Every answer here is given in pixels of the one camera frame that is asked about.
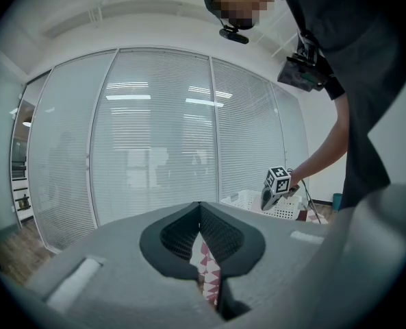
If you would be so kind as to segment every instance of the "ceiling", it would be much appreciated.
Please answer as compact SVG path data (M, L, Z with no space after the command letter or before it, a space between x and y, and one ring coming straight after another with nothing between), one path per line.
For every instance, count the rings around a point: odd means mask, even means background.
M220 26L218 19L205 9L203 0L17 0L5 18L7 32L0 35L0 49L28 73L36 60L26 61L13 55L21 47L20 38L24 39L21 48L29 53L36 48L39 58L54 38L71 29L89 23L101 27L103 19L144 13L182 16ZM261 15L258 26L243 34L272 56L296 47L296 23L281 0Z

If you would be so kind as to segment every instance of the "blue container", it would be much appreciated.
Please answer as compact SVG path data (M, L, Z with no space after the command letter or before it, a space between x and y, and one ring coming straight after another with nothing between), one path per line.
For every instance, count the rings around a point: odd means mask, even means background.
M338 212L340 209L342 194L333 194L332 210Z

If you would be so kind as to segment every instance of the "white plastic basket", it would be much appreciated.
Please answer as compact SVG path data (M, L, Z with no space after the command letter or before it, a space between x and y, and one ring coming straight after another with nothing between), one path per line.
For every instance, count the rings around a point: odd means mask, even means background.
M282 197L275 207L268 211L262 211L260 208L260 195L261 193L258 191L242 190L237 194L222 199L221 203L282 219L297 219L299 217L301 196L294 195L288 199Z

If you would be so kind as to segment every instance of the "black t-shirt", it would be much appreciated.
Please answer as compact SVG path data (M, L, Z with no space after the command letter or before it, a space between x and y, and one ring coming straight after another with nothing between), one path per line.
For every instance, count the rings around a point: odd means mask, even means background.
M367 134L406 81L406 49L385 14L365 0L286 0L299 24L317 40L335 80L332 99L346 91L350 129L340 208L355 206L390 183Z

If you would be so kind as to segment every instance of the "black camera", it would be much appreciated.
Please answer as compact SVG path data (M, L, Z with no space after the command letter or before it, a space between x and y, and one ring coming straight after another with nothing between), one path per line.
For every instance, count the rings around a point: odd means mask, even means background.
M326 59L319 54L316 43L304 36L299 38L297 52L286 58L277 80L304 91L320 91L333 77Z
M223 28L219 31L219 35L228 40L240 42L241 44L248 44L249 39L246 36L238 34L239 29L236 27L230 27L223 25Z

